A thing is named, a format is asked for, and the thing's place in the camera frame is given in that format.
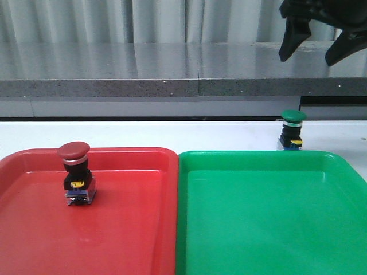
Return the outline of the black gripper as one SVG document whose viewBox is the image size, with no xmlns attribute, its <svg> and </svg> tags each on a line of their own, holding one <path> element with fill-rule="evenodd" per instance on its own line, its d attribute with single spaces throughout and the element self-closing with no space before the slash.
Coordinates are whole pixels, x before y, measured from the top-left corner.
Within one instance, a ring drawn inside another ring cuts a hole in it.
<svg viewBox="0 0 367 275">
<path fill-rule="evenodd" d="M 279 50 L 281 62 L 287 61 L 311 36 L 311 19 L 342 29 L 325 54 L 328 66 L 366 49 L 366 1 L 283 1 L 280 13 L 286 18 Z"/>
</svg>

